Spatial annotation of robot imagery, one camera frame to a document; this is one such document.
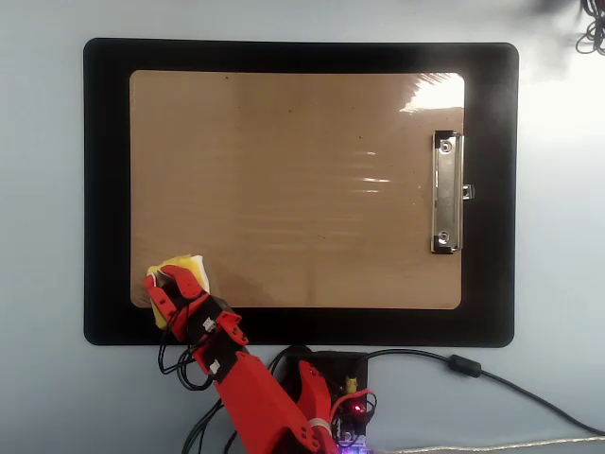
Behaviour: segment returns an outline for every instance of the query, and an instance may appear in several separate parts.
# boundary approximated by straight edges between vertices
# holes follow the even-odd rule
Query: brown clipboard board
[[[457,307],[460,253],[430,250],[431,151],[463,133],[460,81],[133,73],[132,301],[148,267],[191,253],[234,307]]]

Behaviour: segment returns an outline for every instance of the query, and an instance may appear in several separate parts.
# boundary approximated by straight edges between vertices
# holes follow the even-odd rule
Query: yellow object
[[[346,390],[347,394],[352,394],[357,392],[357,378],[349,378],[347,377],[347,386]]]
[[[181,268],[187,268],[193,275],[196,276],[196,280],[199,282],[201,287],[210,293],[210,281],[208,280],[208,276],[206,275],[206,270],[204,269],[203,258],[201,255],[179,255],[177,257],[169,258],[165,260],[160,265],[156,265],[155,267],[149,267],[147,269],[147,276],[153,275],[156,277],[160,272],[160,268],[165,265],[175,265]],[[155,324],[158,328],[165,329],[167,326],[167,322],[165,318],[162,316],[162,313],[158,310],[153,302],[151,302],[151,308],[153,309],[153,316],[155,317]]]

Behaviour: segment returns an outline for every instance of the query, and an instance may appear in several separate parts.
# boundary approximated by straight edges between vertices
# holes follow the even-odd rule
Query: cable ferrite bead
[[[447,361],[447,366],[450,370],[460,374],[472,376],[474,378],[481,376],[481,364],[472,359],[452,355]]]

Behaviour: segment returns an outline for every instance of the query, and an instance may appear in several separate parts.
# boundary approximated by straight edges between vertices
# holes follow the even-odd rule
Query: yellow sponge
[[[201,255],[179,255],[177,257],[170,258],[165,260],[160,265],[155,267],[149,267],[147,269],[147,276],[155,275],[157,278],[158,272],[160,272],[160,268],[165,265],[175,265],[181,268],[187,268],[193,275],[196,276],[197,281],[201,285],[201,287],[206,290],[206,292],[210,293],[210,281],[208,280],[208,276],[206,275],[206,270],[204,269],[203,258]],[[153,309],[153,315],[155,317],[155,324],[161,329],[165,329],[167,322],[165,318],[162,316],[162,313],[158,310],[158,308],[151,302],[151,308]]]

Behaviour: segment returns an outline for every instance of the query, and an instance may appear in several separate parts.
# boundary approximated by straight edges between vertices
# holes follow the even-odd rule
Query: metal clip
[[[463,183],[464,137],[454,131],[433,136],[433,253],[462,249],[462,202],[475,196]]]

